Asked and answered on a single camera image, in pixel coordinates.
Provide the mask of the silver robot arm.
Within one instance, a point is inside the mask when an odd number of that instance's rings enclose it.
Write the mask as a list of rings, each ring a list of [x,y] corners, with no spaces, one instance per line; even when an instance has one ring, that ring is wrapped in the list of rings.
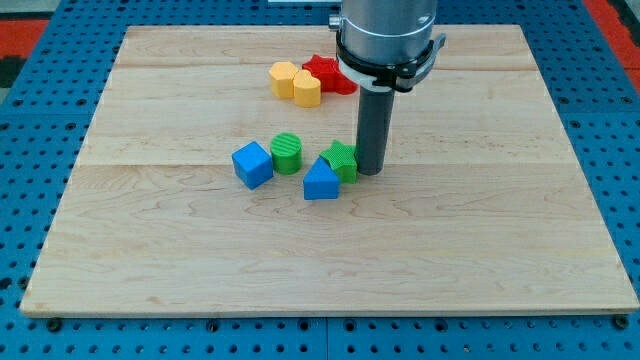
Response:
[[[339,44],[353,57],[378,65],[409,62],[431,40],[437,0],[343,0]]]

